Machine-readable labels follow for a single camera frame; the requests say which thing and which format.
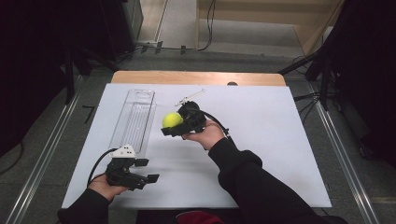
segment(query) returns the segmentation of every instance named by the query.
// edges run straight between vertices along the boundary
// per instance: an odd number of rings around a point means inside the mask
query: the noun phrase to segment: transparent box
[[[156,108],[154,95],[155,91],[128,91],[109,148],[131,145],[137,158],[145,158]]]

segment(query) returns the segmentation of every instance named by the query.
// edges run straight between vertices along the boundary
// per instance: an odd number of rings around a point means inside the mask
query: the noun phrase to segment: person's right hand
[[[224,137],[224,132],[215,121],[208,119],[203,132],[185,133],[182,137],[184,139],[198,142],[204,147],[204,149],[210,150],[221,138]]]

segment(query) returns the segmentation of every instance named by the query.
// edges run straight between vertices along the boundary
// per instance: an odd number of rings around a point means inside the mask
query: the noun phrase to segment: wooden table edge
[[[173,85],[227,85],[229,82],[240,86],[286,86],[282,75],[272,73],[118,71],[111,79],[111,83]]]

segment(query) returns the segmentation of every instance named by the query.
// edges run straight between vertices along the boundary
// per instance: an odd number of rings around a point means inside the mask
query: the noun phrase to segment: hand
[[[89,189],[93,189],[96,192],[104,196],[109,202],[111,202],[116,195],[123,193],[128,188],[120,186],[110,186],[107,183],[107,175],[99,175],[93,179],[91,184],[88,186]]]
[[[207,120],[204,131],[201,133],[183,134],[184,139],[200,143],[204,149],[210,150],[220,139],[224,137],[224,133],[220,126],[213,120]]]

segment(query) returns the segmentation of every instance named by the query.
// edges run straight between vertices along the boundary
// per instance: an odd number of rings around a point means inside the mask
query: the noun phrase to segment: red fabric
[[[176,220],[178,224],[224,224],[218,217],[203,211],[182,213]]]

